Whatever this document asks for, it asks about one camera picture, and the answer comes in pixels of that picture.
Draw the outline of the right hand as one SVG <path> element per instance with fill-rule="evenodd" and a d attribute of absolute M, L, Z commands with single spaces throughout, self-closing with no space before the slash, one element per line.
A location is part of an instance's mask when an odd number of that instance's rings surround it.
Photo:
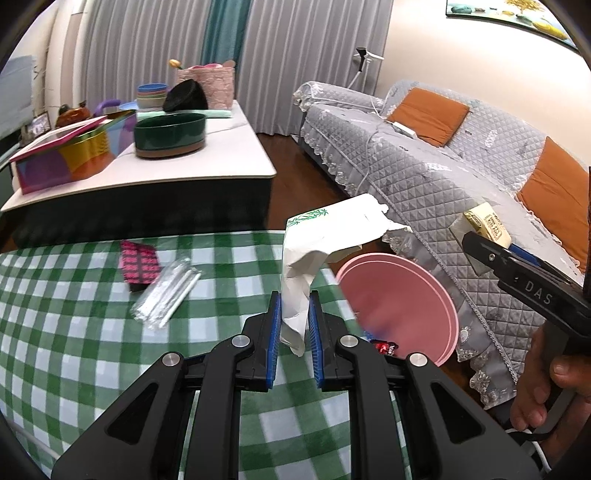
<path fill-rule="evenodd" d="M 532 337 L 510 419 L 518 431 L 528 427 L 538 428 L 547 420 L 545 403 L 551 393 L 551 383 L 575 392 L 575 398 L 554 433 L 542 443 L 549 463 L 555 465 L 571 447 L 590 416 L 590 358 L 558 356 L 547 364 L 543 360 L 544 347 L 544 329 L 540 327 Z"/>

